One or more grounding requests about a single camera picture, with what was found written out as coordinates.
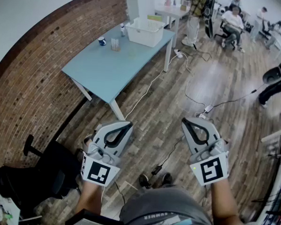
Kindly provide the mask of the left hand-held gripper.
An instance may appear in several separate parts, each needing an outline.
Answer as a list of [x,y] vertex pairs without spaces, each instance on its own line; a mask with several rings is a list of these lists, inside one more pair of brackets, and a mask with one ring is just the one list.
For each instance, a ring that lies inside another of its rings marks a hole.
[[[133,123],[122,120],[102,124],[96,129],[93,142],[89,144],[89,152],[84,152],[83,155],[81,166],[83,180],[107,187],[120,171],[118,157],[126,147],[132,131]],[[96,145],[100,143],[99,140],[104,142],[105,151]]]

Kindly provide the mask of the person's left hand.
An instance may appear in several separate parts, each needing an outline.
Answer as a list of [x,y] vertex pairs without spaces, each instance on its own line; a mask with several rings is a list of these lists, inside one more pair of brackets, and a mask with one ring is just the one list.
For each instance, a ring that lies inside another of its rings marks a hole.
[[92,134],[86,136],[82,142],[83,146],[82,149],[85,153],[89,152],[89,144],[92,142]]

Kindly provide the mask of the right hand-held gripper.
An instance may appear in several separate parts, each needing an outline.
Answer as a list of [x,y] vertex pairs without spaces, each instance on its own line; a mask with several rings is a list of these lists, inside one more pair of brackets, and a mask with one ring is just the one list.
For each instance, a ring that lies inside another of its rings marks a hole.
[[[205,132],[205,139],[198,137],[195,127]],[[206,186],[228,178],[228,142],[220,139],[214,124],[201,118],[184,117],[182,129],[193,154],[190,158],[190,168],[200,185]]]

